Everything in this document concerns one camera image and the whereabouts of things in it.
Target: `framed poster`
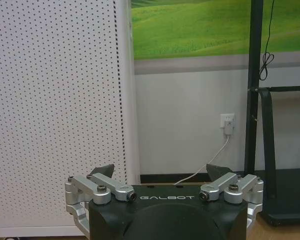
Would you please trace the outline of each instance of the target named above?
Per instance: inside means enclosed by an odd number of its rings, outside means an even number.
[[[271,4],[264,0],[262,50]],[[228,56],[233,63],[249,52],[251,0],[132,0],[131,6],[135,60]],[[275,1],[268,50],[300,58],[300,0]]]

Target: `black platform base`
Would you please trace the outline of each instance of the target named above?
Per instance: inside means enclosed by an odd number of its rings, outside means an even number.
[[[263,178],[264,171],[257,174]],[[276,185],[277,198],[264,195],[261,216],[273,226],[300,224],[300,169],[277,170]]]

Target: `black metal stand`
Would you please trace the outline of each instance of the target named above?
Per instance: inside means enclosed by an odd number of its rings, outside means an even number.
[[[259,88],[263,0],[251,0],[249,73],[244,173],[255,174],[258,94],[261,97],[265,171],[263,218],[271,225],[300,223],[300,169],[276,170],[271,92],[298,92],[300,86]]]
[[[248,95],[246,108],[244,173],[254,174],[258,119],[259,69],[264,0],[251,0]]]

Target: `white power cable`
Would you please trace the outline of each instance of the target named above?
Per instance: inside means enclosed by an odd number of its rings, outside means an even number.
[[[223,146],[220,148],[220,150],[214,155],[214,157],[213,157],[208,163],[206,163],[206,164],[204,164],[202,167],[200,167],[200,169],[199,169],[198,171],[196,171],[194,174],[192,174],[191,176],[188,176],[188,177],[186,177],[186,178],[184,178],[184,179],[181,179],[180,181],[177,181],[177,182],[176,182],[175,184],[173,184],[173,185],[178,185],[178,184],[184,182],[185,180],[188,180],[188,179],[193,178],[193,177],[194,177],[195,175],[197,175],[197,174],[198,174],[205,166],[207,166],[207,164],[212,163],[212,162],[218,157],[218,155],[222,152],[222,150],[227,146],[227,144],[228,144],[228,142],[229,142],[229,138],[230,138],[230,136],[227,135],[227,136],[226,136],[226,141],[225,141],[225,143],[223,144]]]

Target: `white wall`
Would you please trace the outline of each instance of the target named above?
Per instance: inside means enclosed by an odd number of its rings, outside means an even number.
[[[300,67],[273,68],[263,86],[300,85]],[[193,173],[225,141],[220,114],[235,113],[230,143],[214,164],[243,170],[247,70],[136,76],[142,174]],[[274,93],[278,168],[300,167],[300,94]],[[257,168],[263,168],[259,114]]]

